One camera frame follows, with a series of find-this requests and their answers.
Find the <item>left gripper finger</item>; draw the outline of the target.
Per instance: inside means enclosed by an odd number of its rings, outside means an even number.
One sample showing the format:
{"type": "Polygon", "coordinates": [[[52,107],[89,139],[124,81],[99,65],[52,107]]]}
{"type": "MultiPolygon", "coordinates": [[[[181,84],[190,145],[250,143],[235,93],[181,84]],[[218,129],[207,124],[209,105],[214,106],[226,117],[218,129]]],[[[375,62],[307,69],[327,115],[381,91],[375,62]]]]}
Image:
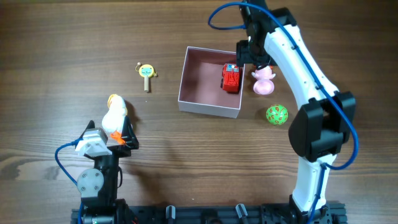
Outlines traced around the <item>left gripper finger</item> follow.
{"type": "Polygon", "coordinates": [[[82,132],[82,134],[80,135],[80,137],[78,138],[78,140],[82,140],[83,136],[85,134],[85,132],[89,129],[93,129],[95,128],[95,122],[93,120],[90,120],[88,125],[86,126],[85,130],[82,132]]]}
{"type": "Polygon", "coordinates": [[[126,146],[137,146],[137,138],[128,116],[124,117],[121,139],[126,146]]]}

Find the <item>white yellow duck plush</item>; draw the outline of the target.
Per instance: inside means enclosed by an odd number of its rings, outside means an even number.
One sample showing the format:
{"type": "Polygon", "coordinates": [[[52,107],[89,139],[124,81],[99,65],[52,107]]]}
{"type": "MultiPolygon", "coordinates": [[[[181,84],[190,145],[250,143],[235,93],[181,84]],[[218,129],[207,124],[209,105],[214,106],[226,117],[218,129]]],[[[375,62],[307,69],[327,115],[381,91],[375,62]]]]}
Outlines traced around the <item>white yellow duck plush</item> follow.
{"type": "Polygon", "coordinates": [[[124,99],[117,94],[110,95],[108,98],[108,109],[102,120],[102,128],[118,144],[124,145],[125,140],[122,139],[122,131],[124,119],[127,116],[127,107],[124,99]]]}

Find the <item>pink pig toy figure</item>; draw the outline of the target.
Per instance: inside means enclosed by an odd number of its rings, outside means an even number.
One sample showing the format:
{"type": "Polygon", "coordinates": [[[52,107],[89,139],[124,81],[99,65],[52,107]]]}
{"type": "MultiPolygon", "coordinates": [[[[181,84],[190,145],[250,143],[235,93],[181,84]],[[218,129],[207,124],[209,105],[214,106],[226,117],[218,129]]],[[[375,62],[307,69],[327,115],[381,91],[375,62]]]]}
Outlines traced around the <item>pink pig toy figure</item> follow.
{"type": "Polygon", "coordinates": [[[274,91],[274,83],[271,80],[275,77],[275,73],[272,69],[273,66],[268,65],[251,73],[251,75],[257,80],[253,85],[253,91],[256,94],[269,95],[274,91]]]}

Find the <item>red toy fire truck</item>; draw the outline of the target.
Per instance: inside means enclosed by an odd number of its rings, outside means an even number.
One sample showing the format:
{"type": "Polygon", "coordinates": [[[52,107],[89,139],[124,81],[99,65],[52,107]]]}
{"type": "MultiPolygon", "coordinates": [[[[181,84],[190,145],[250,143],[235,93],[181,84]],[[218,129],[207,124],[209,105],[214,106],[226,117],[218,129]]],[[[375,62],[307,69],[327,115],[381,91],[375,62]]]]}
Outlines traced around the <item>red toy fire truck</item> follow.
{"type": "Polygon", "coordinates": [[[234,63],[226,63],[222,70],[221,88],[228,93],[238,93],[241,83],[241,68],[234,63]]]}

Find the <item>green numbered ball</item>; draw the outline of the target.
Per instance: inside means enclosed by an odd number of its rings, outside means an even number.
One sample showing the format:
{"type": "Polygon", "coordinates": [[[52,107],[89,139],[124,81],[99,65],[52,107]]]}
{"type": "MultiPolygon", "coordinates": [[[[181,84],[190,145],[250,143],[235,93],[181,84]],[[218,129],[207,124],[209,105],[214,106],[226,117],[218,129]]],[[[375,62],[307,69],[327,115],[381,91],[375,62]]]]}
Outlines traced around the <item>green numbered ball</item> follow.
{"type": "Polygon", "coordinates": [[[287,108],[280,104],[272,105],[266,111],[266,119],[273,125],[284,124],[288,117],[289,112],[287,108]]]}

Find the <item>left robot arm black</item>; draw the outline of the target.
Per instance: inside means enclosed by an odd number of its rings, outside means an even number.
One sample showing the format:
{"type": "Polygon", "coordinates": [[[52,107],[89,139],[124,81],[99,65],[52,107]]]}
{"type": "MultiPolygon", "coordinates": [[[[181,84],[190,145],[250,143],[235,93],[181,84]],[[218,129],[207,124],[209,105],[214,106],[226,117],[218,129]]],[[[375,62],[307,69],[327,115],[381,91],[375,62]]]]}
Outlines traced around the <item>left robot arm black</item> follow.
{"type": "Polygon", "coordinates": [[[90,121],[75,149],[94,161],[94,166],[84,170],[76,181],[83,208],[78,211],[78,223],[137,223],[138,218],[124,199],[118,199],[118,188],[123,183],[119,159],[130,157],[139,148],[130,119],[124,117],[122,142],[107,146],[108,137],[102,128],[90,121]]]}

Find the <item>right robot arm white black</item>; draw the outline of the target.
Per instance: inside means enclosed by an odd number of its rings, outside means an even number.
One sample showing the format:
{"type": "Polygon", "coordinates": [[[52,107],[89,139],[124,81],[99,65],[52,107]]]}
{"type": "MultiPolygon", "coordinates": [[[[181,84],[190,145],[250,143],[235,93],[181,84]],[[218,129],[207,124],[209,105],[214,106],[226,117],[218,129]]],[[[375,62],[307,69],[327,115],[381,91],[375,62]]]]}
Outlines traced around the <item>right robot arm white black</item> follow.
{"type": "Polygon", "coordinates": [[[264,1],[238,4],[247,40],[237,44],[237,61],[257,68],[277,65],[298,107],[289,128],[298,155],[298,174],[290,195],[290,223],[346,223],[345,205],[327,202],[331,170],[351,165],[359,151],[352,124],[356,101],[340,92],[311,56],[296,20],[287,8],[269,10],[264,1]]]}

